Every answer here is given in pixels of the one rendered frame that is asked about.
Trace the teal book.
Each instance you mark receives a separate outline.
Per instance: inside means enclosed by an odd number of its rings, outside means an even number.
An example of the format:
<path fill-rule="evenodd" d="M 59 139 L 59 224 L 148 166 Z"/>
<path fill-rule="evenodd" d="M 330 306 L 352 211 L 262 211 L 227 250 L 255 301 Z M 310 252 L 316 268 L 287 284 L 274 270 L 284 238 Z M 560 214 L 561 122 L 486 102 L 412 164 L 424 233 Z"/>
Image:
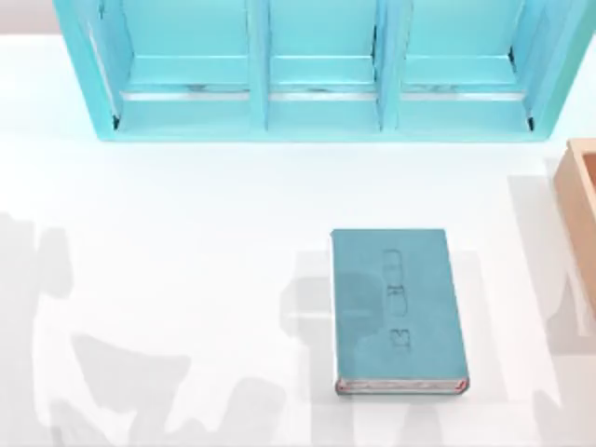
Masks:
<path fill-rule="evenodd" d="M 330 242 L 336 393 L 464 394 L 470 376 L 445 231 L 343 228 Z"/>

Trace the shallow salmon-coloured box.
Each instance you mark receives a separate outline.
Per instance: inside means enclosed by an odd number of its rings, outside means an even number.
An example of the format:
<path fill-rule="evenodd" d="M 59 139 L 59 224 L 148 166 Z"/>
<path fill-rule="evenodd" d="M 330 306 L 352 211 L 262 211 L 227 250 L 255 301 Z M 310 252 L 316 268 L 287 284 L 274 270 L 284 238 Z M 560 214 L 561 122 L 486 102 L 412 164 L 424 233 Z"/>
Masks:
<path fill-rule="evenodd" d="M 573 138 L 553 186 L 596 334 L 596 138 Z"/>

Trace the light blue rack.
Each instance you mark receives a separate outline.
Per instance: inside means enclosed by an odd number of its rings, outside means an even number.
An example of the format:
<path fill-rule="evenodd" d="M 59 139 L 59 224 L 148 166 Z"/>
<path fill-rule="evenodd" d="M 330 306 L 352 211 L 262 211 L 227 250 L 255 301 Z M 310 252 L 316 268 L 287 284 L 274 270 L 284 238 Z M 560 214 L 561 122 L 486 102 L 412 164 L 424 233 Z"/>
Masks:
<path fill-rule="evenodd" d="M 531 142 L 596 0 L 53 0 L 92 126 L 121 142 Z"/>

